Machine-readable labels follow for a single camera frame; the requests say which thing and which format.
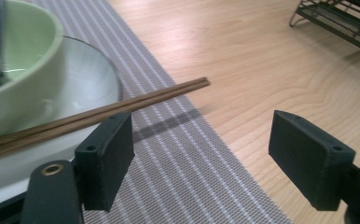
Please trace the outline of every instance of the light green bowl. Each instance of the light green bowl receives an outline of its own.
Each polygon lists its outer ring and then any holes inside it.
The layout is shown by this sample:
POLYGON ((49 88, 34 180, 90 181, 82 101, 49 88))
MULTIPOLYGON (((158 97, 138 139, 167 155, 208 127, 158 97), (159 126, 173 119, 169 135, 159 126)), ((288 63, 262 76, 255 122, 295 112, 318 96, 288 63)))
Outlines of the light green bowl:
POLYGON ((0 87, 0 135, 55 116, 64 78, 63 28, 46 10, 6 1, 5 70, 0 87))

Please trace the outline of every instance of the table surface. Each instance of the table surface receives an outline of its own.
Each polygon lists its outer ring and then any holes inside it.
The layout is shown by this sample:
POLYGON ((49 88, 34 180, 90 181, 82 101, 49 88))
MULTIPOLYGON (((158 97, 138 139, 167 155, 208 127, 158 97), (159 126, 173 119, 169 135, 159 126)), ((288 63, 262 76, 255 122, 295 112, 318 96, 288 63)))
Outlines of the table surface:
POLYGON ((273 110, 310 120, 356 151, 360 49, 310 22, 288 26, 298 1, 109 0, 258 184, 295 223, 343 223, 316 212, 268 155, 273 110))

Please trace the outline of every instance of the dish rack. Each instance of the dish rack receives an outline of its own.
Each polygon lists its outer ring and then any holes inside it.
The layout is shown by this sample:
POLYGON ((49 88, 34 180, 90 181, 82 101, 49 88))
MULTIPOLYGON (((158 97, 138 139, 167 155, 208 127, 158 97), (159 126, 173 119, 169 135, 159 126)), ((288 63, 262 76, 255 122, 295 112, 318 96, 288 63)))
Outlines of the dish rack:
POLYGON ((305 19, 360 48, 360 0, 301 0, 290 26, 305 19))

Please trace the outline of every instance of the chopsticks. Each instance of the chopsticks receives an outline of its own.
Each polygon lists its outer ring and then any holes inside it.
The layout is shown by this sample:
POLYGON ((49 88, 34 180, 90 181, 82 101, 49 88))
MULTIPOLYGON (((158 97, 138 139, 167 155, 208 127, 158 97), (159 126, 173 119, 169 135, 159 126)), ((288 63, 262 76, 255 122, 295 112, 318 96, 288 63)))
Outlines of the chopsticks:
POLYGON ((102 106, 64 119, 58 119, 30 129, 0 136, 0 155, 87 128, 102 122, 113 114, 123 111, 133 112, 209 85, 208 79, 201 77, 169 88, 133 97, 126 101, 102 106))

